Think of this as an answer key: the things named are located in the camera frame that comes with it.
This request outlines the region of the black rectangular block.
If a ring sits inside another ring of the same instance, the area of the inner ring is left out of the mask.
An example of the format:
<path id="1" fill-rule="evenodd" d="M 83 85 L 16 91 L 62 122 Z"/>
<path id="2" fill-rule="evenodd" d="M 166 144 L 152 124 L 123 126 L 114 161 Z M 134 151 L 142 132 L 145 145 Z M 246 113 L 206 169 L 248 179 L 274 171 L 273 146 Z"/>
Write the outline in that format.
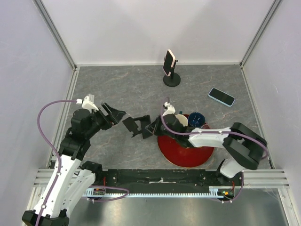
<path id="1" fill-rule="evenodd" d="M 127 130 L 132 132 L 132 137 L 142 134 L 142 138 L 147 139 L 152 136 L 152 132 L 147 129 L 147 127 L 151 124 L 151 118 L 149 115 L 138 118 L 128 117 L 122 122 Z"/>

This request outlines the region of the black phone stand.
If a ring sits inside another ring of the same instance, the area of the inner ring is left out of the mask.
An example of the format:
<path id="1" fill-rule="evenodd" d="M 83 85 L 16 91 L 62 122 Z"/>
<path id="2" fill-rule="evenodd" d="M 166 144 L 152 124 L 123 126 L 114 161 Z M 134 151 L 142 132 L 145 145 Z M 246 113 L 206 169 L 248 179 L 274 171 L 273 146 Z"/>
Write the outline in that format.
<path id="1" fill-rule="evenodd" d="M 163 77 L 164 84 L 169 87 L 176 87 L 181 82 L 180 75 L 174 72 L 176 63 L 174 65 L 174 67 L 171 69 L 171 75 L 170 76 L 164 75 L 164 77 Z"/>

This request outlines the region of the pink cased phone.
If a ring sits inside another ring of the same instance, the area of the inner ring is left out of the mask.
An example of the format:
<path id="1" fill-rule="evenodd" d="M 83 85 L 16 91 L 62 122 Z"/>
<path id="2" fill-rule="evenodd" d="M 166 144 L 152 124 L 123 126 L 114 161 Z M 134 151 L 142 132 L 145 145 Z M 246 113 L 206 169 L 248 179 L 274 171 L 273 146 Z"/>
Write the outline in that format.
<path id="1" fill-rule="evenodd" d="M 164 63 L 163 63 L 163 71 L 166 76 L 171 75 L 171 69 L 174 67 L 175 63 L 176 63 L 176 58 L 173 52 L 170 49 L 168 49 L 164 57 Z"/>

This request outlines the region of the blue cased phone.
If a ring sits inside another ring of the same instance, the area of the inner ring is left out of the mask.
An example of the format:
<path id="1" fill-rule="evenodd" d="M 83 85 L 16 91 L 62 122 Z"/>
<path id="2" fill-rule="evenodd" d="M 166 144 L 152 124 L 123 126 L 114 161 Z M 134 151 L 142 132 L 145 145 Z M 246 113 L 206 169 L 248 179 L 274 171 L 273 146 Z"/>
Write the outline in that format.
<path id="1" fill-rule="evenodd" d="M 212 88 L 209 91 L 208 96 L 211 99 L 213 99 L 227 107 L 232 107 L 235 102 L 235 98 L 233 96 L 231 96 L 217 88 Z"/>

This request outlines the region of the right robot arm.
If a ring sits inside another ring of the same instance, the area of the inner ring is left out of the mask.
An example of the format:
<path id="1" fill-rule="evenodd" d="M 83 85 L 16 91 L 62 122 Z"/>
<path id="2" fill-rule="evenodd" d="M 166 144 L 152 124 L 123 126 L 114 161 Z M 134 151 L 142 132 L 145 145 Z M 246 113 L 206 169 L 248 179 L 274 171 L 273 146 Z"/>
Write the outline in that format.
<path id="1" fill-rule="evenodd" d="M 244 124 L 235 122 L 223 129 L 191 127 L 184 115 L 158 116 L 145 129 L 156 136 L 166 135 L 185 148 L 224 148 L 230 158 L 221 162 L 216 182 L 227 185 L 243 170 L 257 170 L 262 159 L 268 157 L 267 142 Z"/>

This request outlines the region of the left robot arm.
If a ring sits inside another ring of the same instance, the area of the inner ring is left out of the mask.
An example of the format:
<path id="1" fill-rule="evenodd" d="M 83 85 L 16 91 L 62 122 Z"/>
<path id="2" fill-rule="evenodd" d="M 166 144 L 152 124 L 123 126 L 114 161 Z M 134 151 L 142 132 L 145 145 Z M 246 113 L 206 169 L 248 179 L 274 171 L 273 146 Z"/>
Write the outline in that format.
<path id="1" fill-rule="evenodd" d="M 106 115 L 93 103 L 83 104 L 71 118 L 65 138 L 61 141 L 55 169 L 49 183 L 33 210 L 27 210 L 22 221 L 27 226 L 66 226 L 78 201 L 91 185 L 103 181 L 102 166 L 87 161 L 74 182 L 71 181 L 79 168 L 87 150 L 90 139 L 100 130 L 108 130 L 118 124 L 125 111 L 117 110 L 106 103 L 102 107 Z"/>

